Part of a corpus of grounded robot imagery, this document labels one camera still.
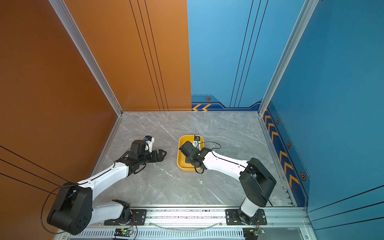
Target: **gray marble surface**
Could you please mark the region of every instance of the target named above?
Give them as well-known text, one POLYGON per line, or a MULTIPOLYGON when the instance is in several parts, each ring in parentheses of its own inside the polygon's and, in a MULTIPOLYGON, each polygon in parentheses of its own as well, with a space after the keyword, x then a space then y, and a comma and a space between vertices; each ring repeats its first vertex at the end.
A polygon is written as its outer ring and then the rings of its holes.
POLYGON ((221 155, 240 160, 258 158, 277 180, 270 197, 272 204, 290 204, 255 112, 125 112, 100 171, 112 165, 132 141, 146 135, 155 138, 154 150, 163 149, 167 155, 163 162, 147 164, 139 174, 115 183, 94 203, 120 199, 131 205, 240 206, 245 194, 238 180, 214 170, 197 174, 177 166, 178 142, 186 134, 220 143, 222 148, 215 151, 221 155))

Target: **mounting plate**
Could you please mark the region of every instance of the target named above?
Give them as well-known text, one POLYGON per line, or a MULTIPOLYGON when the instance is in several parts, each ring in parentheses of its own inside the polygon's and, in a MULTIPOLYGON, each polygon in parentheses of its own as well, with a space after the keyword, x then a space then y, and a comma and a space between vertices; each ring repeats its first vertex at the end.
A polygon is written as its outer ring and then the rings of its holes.
MULTIPOLYGON (((245 225, 241 222, 239 218, 238 209, 226 209, 225 215, 227 218, 227 225, 245 225)), ((256 220, 250 225, 256 225, 256 221, 259 225, 266 225, 266 217, 263 209, 258 209, 256 211, 256 220)))
MULTIPOLYGON (((146 209, 131 209, 132 214, 135 216, 135 225, 143 226, 147 217, 146 209)), ((133 221, 129 221, 127 224, 122 226, 131 226, 133 221)), ((117 226, 119 225, 117 219, 109 219, 104 221, 105 226, 117 226)))

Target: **black cable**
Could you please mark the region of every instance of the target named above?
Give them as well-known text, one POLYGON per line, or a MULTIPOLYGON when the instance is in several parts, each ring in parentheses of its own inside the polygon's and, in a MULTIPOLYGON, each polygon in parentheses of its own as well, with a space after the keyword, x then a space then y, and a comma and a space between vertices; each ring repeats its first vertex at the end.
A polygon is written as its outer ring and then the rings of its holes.
MULTIPOLYGON (((241 164, 238 164, 238 163, 235 163, 235 162, 232 162, 232 161, 229 161, 229 160, 226 160, 226 159, 224 159, 224 158, 221 158, 221 157, 218 157, 218 156, 216 156, 214 153, 213 153, 213 149, 220 149, 221 148, 221 145, 219 144, 219 143, 217 143, 217 142, 212 142, 212 143, 216 143, 216 144, 218 144, 220 147, 214 147, 214 148, 211 148, 211 153, 212 153, 212 155, 213 156, 215 156, 215 157, 217 157, 218 159, 221 159, 221 160, 224 160, 224 161, 227 161, 227 162, 230 162, 230 163, 233 163, 233 164, 236 164, 236 165, 239 165, 239 166, 242 166, 251 176, 252 176, 252 178, 257 182, 257 184, 259 185, 259 187, 260 187, 260 189, 261 189, 261 191, 263 192, 263 194, 264 194, 264 196, 266 197, 266 194, 265 194, 265 192, 263 191, 263 189, 262 189, 262 187, 260 186, 260 184, 259 184, 259 182, 256 180, 256 178, 253 176, 253 174, 246 168, 246 167, 244 167, 243 165, 241 165, 241 164)), ((272 203, 271 203, 271 201, 269 201, 269 199, 266 199, 264 196, 262 196, 263 198, 264 198, 264 200, 265 201, 268 201, 270 204, 271 204, 271 206, 273 207, 273 205, 272 205, 272 203)))
MULTIPOLYGON (((40 177, 40 176, 37 176, 36 174, 33 174, 33 173, 31 173, 31 172, 29 172, 29 171, 27 171, 27 170, 25 170, 25 169, 23 169, 23 168, 21 168, 21 167, 18 167, 18 166, 16 166, 16 165, 13 165, 12 163, 7 162, 6 160, 3 160, 3 159, 1 159, 1 158, 0 158, 0 160, 3 161, 3 162, 8 163, 9 165, 12 165, 12 166, 14 166, 14 167, 17 167, 18 169, 21 169, 21 170, 23 170, 23 171, 25 171, 25 172, 27 172, 27 173, 30 173, 30 174, 32 174, 32 175, 34 175, 34 176, 36 176, 36 177, 39 177, 39 178, 41 178, 41 179, 43 179, 43 180, 46 180, 45 178, 42 178, 42 177, 40 177)), ((52 184, 54 184, 54 185, 56 185, 56 186, 60 186, 60 185, 57 185, 56 183, 51 182, 51 181, 49 181, 49 180, 46 180, 46 181, 47 181, 47 182, 50 182, 50 183, 52 183, 52 184)))
POLYGON ((135 224, 135 226, 136 226, 136 236, 135 236, 135 238, 133 239, 133 240, 135 240, 136 239, 136 237, 137 237, 137 234, 139 233, 139 230, 137 229, 137 225, 135 224))
POLYGON ((168 102, 167 102, 166 90, 164 89, 163 77, 161 76, 161 69, 160 69, 159 57, 157 56, 156 45, 155 45, 155 39, 154 39, 154 37, 153 37, 153 32, 152 32, 152 27, 151 27, 151 20, 149 19, 149 13, 148 13, 148 8, 147 8, 147 2, 144 0, 144 3, 145 3, 145 8, 146 8, 146 10, 147 10, 147 16, 148 16, 149 27, 150 27, 150 29, 151 29, 152 40, 153 40, 153 46, 155 47, 155 53, 156 53, 156 58, 157 58, 157 65, 159 66, 159 72, 160 72, 160 79, 161 79, 161 83, 163 84, 163 91, 164 91, 164 97, 165 97, 165 99, 166 99, 167 110, 169 111, 169 108, 168 108, 168 102))
POLYGON ((240 59, 239 59, 239 64, 237 65, 237 71, 236 71, 235 83, 233 84, 233 90, 232 90, 231 102, 229 103, 229 107, 231 107, 231 105, 232 105, 233 93, 235 92, 236 79, 237 79, 237 74, 238 74, 238 72, 239 72, 240 61, 241 61, 241 55, 243 54, 243 48, 244 48, 244 43, 245 43, 245 37, 247 36, 247 30, 248 30, 249 19, 251 18, 252 6, 253 6, 253 0, 252 0, 252 4, 251 4, 251 10, 249 11, 247 27, 246 27, 246 29, 245 29, 244 40, 243 40, 243 46, 241 47, 240 59))
POLYGON ((161 111, 161 110, 160 110, 160 105, 159 105, 159 100, 157 99, 157 95, 156 95, 155 85, 153 84, 151 71, 149 70, 149 65, 148 65, 148 61, 147 61, 147 56, 145 55, 144 45, 143 45, 143 42, 141 41, 141 36, 140 36, 140 32, 139 32, 139 27, 137 26, 135 13, 133 12, 133 7, 132 7, 131 0, 129 0, 129 3, 130 3, 130 5, 131 5, 133 18, 135 19, 136 28, 137 28, 137 33, 139 34, 139 38, 140 38, 140 42, 141 42, 141 47, 143 48, 143 53, 144 53, 144 57, 145 57, 145 62, 147 62, 147 67, 148 67, 148 71, 149 71, 149 76, 151 77, 151 82, 152 82, 152 86, 153 86, 153 91, 155 92, 155 97, 156 97, 157 106, 159 107, 159 111, 161 111))
POLYGON ((138 174, 139 172, 141 172, 147 166, 146 163, 144 163, 143 165, 144 165, 144 167, 142 169, 140 169, 138 172, 134 172, 133 174, 138 174))
POLYGON ((261 229, 265 232, 265 230, 264 230, 262 227, 260 227, 259 223, 257 222, 258 218, 259 218, 259 215, 257 214, 257 215, 256 215, 256 225, 257 225, 257 230, 258 230, 259 228, 261 228, 261 229))
POLYGON ((269 0, 267 0, 266 5, 265 5, 265 9, 264 9, 264 14, 263 14, 262 22, 260 23, 260 27, 259 27, 259 33, 257 34, 255 47, 253 48, 253 53, 252 53, 251 61, 250 61, 249 66, 248 66, 248 71, 247 71, 247 75, 246 75, 246 77, 245 77, 245 81, 244 81, 244 85, 243 85, 243 90, 241 91, 241 96, 240 96, 239 104, 237 105, 237 107, 240 106, 240 101, 241 101, 241 98, 242 98, 242 96, 243 96, 245 83, 247 82, 247 77, 248 77, 248 73, 249 73, 249 68, 251 67, 253 54, 255 53, 255 48, 256 48, 257 40, 259 39, 260 29, 262 28, 262 24, 263 24, 263 20, 264 20, 264 15, 265 15, 266 7, 268 6, 268 1, 269 1, 269 0))
POLYGON ((3 174, 3 173, 0 173, 0 174, 1 174, 1 175, 3 175, 3 176, 9 177, 9 178, 11 178, 11 179, 13 179, 13 180, 16 180, 16 181, 19 181, 19 182, 25 183, 26 185, 29 185, 29 186, 31 186, 31 187, 35 187, 35 188, 37 188, 37 189, 40 189, 40 190, 43 190, 43 191, 49 192, 49 191, 47 191, 47 190, 45 190, 45 189, 42 189, 42 188, 36 187, 35 185, 32 185, 32 184, 29 184, 29 183, 23 182, 23 181, 21 181, 21 180, 18 180, 18 179, 14 178, 14 177, 11 177, 11 176, 8 176, 8 175, 5 175, 5 174, 3 174))
POLYGON ((18 157, 21 157, 22 159, 24 159, 24 160, 26 160, 26 161, 28 161, 28 162, 30 162, 30 163, 32 163, 32 164, 34 164, 34 165, 38 166, 39 168, 42 168, 42 169, 44 169, 44 170, 46 170, 46 171, 48 171, 48 172, 52 173, 53 175, 55 175, 55 176, 58 176, 59 178, 61 178, 61 179, 65 180, 65 181, 67 181, 67 182, 69 182, 68 180, 66 180, 66 179, 64 179, 64 178, 62 178, 62 177, 60 177, 60 176, 59 176, 59 175, 57 175, 57 174, 54 174, 53 172, 51 172, 51 171, 49 171, 49 170, 47 170, 47 169, 43 168, 42 166, 40 166, 40 165, 38 165, 38 164, 36 164, 36 163, 34 163, 34 162, 32 162, 32 161, 30 161, 30 160, 26 159, 25 157, 22 157, 22 156, 20 156, 19 154, 15 153, 15 152, 12 152, 12 151, 11 151, 11 150, 9 150, 8 148, 5 148, 5 147, 3 147, 3 146, 1 146, 1 145, 0 145, 0 147, 1 147, 1 148, 3 148, 3 149, 5 149, 5 150, 7 150, 8 152, 11 152, 11 153, 13 153, 14 155, 16 155, 16 156, 18 156, 18 157))
POLYGON ((61 233, 64 233, 64 232, 65 232, 65 231, 57 232, 57 233, 55 233, 55 232, 51 232, 51 231, 49 231, 48 229, 46 229, 46 227, 45 227, 44 224, 43 224, 43 210, 44 210, 45 204, 46 204, 47 201, 48 201, 49 196, 50 196, 51 194, 57 196, 57 194, 55 194, 55 193, 53 193, 53 192, 56 191, 56 190, 59 189, 59 188, 62 188, 62 187, 75 187, 75 186, 80 186, 80 185, 82 185, 82 184, 60 186, 60 187, 57 187, 57 188, 53 189, 53 190, 48 194, 48 196, 47 196, 47 198, 45 199, 44 204, 43 204, 43 206, 42 206, 42 208, 41 208, 41 213, 40 213, 40 223, 41 223, 41 226, 44 228, 45 231, 47 231, 48 233, 51 233, 51 234, 61 234, 61 233))
POLYGON ((243 73, 244 73, 245 65, 247 64, 247 58, 248 58, 248 53, 249 53, 249 47, 251 46, 252 37, 253 37, 253 31, 255 30, 256 20, 257 20, 257 16, 259 15, 259 10, 260 10, 260 5, 261 5, 261 3, 262 3, 262 2, 260 1, 260 3, 259 3, 259 8, 257 9, 257 13, 256 13, 255 23, 253 24, 253 29, 252 29, 251 39, 249 40, 249 45, 248 45, 247 54, 246 54, 246 56, 245 56, 245 61, 244 61, 244 66, 243 66, 243 71, 242 71, 242 73, 241 73, 239 87, 237 88, 237 94, 236 94, 235 104, 233 105, 234 108, 236 107, 237 96, 238 96, 238 94, 239 94, 239 90, 240 90, 240 86, 241 86, 241 80, 242 80, 242 78, 243 78, 243 73))
POLYGON ((364 209, 366 207, 371 207, 371 206, 383 204, 383 203, 384 203, 384 201, 383 202, 378 202, 378 203, 375 203, 375 204, 371 204, 371 205, 368 205, 368 206, 364 206, 364 207, 359 207, 359 208, 356 208, 356 209, 351 209, 351 210, 348 210, 348 211, 345 211, 345 212, 341 212, 341 213, 338 213, 338 214, 333 214, 333 215, 330 215, 330 216, 327 216, 327 217, 322 217, 322 218, 318 218, 318 219, 315 219, 315 220, 311 220, 311 222, 314 222, 314 221, 317 221, 317 220, 321 220, 321 219, 325 219, 325 218, 328 218, 328 217, 333 217, 333 216, 340 215, 340 214, 344 214, 344 213, 347 213, 347 212, 352 212, 352 211, 359 210, 359 209, 364 209))
POLYGON ((370 191, 373 191, 373 190, 379 189, 379 188, 381 188, 381 187, 384 187, 384 185, 381 185, 381 186, 378 186, 378 187, 375 187, 375 188, 369 189, 369 190, 367 190, 367 191, 365 191, 365 192, 361 192, 361 193, 359 193, 359 194, 356 194, 356 195, 353 195, 353 196, 350 196, 350 197, 347 197, 347 198, 341 199, 341 200, 339 200, 339 201, 337 201, 337 202, 333 202, 333 203, 331 203, 331 204, 328 204, 328 205, 325 205, 325 206, 319 207, 319 208, 317 208, 317 209, 313 209, 313 210, 311 210, 311 211, 308 211, 308 212, 313 212, 313 211, 316 211, 316 210, 318 210, 318 209, 321 209, 321 208, 323 208, 323 207, 328 207, 329 205, 332 205, 332 204, 335 204, 335 203, 338 203, 338 202, 341 202, 341 201, 344 201, 344 200, 347 200, 347 199, 350 199, 350 198, 356 197, 356 196, 358 196, 358 195, 361 195, 361 194, 364 194, 364 193, 367 193, 367 192, 370 192, 370 191))
POLYGON ((349 224, 355 224, 355 223, 361 223, 361 222, 368 222, 368 221, 373 221, 373 220, 378 220, 378 219, 383 219, 384 217, 376 217, 376 218, 371 218, 371 219, 367 219, 367 220, 361 220, 361 221, 357 221, 357 222, 350 222, 350 223, 345 223, 345 224, 340 224, 340 225, 335 225, 335 226, 330 226, 330 227, 323 227, 323 228, 318 228, 318 229, 314 229, 315 231, 316 230, 322 230, 322 229, 327 229, 327 228, 332 228, 332 227, 339 227, 339 226, 345 226, 345 225, 349 225, 349 224))
POLYGON ((121 157, 119 157, 119 159, 122 158, 122 157, 124 157, 124 156, 126 156, 126 155, 128 154, 128 151, 129 151, 130 149, 131 149, 131 148, 129 148, 127 151, 125 151, 125 153, 124 153, 123 155, 121 155, 121 157))
POLYGON ((203 174, 204 173, 204 168, 203 168, 203 171, 202 172, 198 172, 196 167, 195 167, 195 172, 197 172, 198 174, 203 174))
POLYGON ((157 74, 156 74, 155 64, 153 63, 153 57, 152 57, 152 53, 151 53, 151 48, 150 48, 150 46, 149 46, 149 41, 148 41, 148 36, 147 36, 147 30, 145 30, 145 25, 144 25, 143 15, 142 15, 142 13, 141 13, 141 9, 140 9, 139 0, 137 0, 137 5, 139 6, 139 11, 140 11, 140 16, 141 16, 141 21, 143 22, 143 28, 144 28, 145 38, 147 39, 147 44, 148 44, 148 49, 149 49, 149 55, 151 56, 152 66, 153 66, 153 71, 155 72, 155 77, 156 77, 157 87, 159 88, 161 104, 163 105, 163 109, 165 110, 164 102, 163 102, 163 97, 161 96, 159 80, 157 79, 157 74))

